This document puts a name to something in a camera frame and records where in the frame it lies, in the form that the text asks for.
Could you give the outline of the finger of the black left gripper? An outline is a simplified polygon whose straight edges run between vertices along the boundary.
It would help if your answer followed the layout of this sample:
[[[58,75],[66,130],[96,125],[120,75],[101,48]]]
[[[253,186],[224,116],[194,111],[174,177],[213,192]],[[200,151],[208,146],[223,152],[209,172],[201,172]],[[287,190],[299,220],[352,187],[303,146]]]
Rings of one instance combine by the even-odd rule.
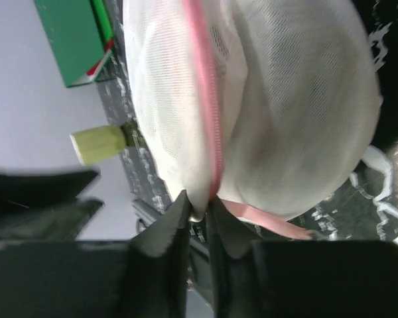
[[[74,240],[101,209],[94,197],[80,198],[100,173],[0,173],[0,240]]]

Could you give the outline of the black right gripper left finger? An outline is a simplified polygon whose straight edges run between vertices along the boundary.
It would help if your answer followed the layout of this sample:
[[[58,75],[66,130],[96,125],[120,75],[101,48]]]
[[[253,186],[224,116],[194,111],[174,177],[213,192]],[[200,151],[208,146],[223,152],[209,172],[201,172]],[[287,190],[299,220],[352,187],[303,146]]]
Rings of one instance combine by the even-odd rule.
[[[128,241],[0,241],[0,317],[184,317],[189,200]]]

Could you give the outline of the white pink mesh laundry bag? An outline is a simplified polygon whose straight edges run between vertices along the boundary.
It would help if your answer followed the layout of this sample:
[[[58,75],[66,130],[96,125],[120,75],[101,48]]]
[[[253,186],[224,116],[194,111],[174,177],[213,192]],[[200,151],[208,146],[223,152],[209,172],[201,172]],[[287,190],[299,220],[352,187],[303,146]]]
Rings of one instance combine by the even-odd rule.
[[[351,1],[124,1],[133,108],[192,220],[213,197],[291,239],[369,146],[381,96]]]

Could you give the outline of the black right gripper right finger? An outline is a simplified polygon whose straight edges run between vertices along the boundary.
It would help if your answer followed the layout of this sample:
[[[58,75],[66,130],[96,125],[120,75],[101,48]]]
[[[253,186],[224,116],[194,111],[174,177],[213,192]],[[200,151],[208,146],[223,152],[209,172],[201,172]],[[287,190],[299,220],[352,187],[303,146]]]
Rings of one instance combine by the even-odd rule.
[[[206,214],[216,317],[398,317],[398,246],[263,240],[219,199]]]

